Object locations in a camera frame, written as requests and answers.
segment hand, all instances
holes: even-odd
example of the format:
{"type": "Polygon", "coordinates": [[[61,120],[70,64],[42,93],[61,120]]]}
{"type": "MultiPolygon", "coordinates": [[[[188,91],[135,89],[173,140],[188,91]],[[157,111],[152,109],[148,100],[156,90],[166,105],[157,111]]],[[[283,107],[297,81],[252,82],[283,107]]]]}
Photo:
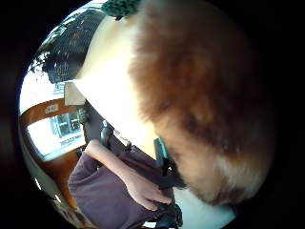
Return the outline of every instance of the hand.
{"type": "Polygon", "coordinates": [[[124,179],[124,182],[133,200],[148,210],[157,210],[153,201],[166,204],[172,202],[170,198],[163,196],[156,184],[140,176],[136,171],[130,172],[124,179]]]}

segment wooden panel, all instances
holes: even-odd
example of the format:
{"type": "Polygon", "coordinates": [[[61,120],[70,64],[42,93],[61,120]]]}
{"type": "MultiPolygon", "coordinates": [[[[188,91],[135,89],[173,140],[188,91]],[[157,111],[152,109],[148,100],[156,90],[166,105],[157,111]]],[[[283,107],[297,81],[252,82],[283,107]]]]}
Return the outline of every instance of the wooden panel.
{"type": "Polygon", "coordinates": [[[19,119],[21,136],[24,139],[26,148],[30,152],[30,156],[34,159],[37,165],[54,180],[62,196],[65,198],[65,201],[72,209],[76,209],[76,205],[68,189],[68,178],[72,169],[77,163],[78,157],[76,155],[76,151],[79,150],[79,148],[67,152],[53,160],[44,162],[35,153],[34,147],[31,144],[29,133],[27,132],[27,127],[32,123],[44,118],[61,115],[64,113],[71,113],[74,111],[74,107],[65,106],[64,99],[59,98],[40,103],[29,108],[23,114],[21,114],[19,119]]]}
{"type": "Polygon", "coordinates": [[[58,98],[50,100],[44,103],[37,104],[29,109],[27,109],[20,116],[20,126],[21,128],[27,128],[32,123],[42,120],[47,117],[52,117],[56,115],[62,115],[64,113],[74,112],[75,108],[73,106],[65,106],[64,98],[58,98]],[[52,111],[51,106],[57,107],[57,111],[52,111]]]}

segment purple shirt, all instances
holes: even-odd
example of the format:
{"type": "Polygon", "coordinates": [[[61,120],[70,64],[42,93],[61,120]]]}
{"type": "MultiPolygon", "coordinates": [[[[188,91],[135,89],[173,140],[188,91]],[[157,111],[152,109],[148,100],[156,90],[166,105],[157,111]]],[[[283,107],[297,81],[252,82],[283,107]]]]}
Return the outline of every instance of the purple shirt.
{"type": "MultiPolygon", "coordinates": [[[[138,174],[158,184],[161,172],[151,157],[134,146],[119,157],[138,174]]],[[[162,215],[136,203],[124,182],[106,166],[97,169],[98,164],[97,160],[82,154],[68,183],[77,207],[91,223],[101,229],[138,228],[162,215]]],[[[172,198],[173,189],[164,191],[164,195],[172,198]]]]}

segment green object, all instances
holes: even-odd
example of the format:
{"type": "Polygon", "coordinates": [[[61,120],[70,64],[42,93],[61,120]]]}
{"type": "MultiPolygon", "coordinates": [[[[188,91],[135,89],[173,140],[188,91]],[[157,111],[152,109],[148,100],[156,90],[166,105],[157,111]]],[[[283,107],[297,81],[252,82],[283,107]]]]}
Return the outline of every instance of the green object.
{"type": "Polygon", "coordinates": [[[162,152],[163,158],[168,158],[168,152],[166,151],[165,144],[164,144],[163,140],[160,137],[157,138],[156,140],[159,142],[159,144],[161,146],[161,152],[162,152]]]}
{"type": "Polygon", "coordinates": [[[109,0],[103,4],[101,10],[118,21],[137,12],[140,0],[109,0]]]}

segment fingers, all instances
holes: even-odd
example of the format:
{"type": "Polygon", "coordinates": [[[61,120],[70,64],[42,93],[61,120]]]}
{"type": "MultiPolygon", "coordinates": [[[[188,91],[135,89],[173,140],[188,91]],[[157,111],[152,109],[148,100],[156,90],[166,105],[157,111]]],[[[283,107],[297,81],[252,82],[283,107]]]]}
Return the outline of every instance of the fingers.
{"type": "Polygon", "coordinates": [[[147,210],[150,210],[150,211],[157,210],[157,207],[152,202],[150,202],[149,200],[147,200],[145,198],[139,199],[138,203],[141,204],[143,207],[145,207],[147,210]]]}
{"type": "Polygon", "coordinates": [[[148,199],[166,203],[166,204],[170,204],[172,202],[172,199],[165,197],[161,191],[154,193],[152,196],[148,197],[148,199]]]}

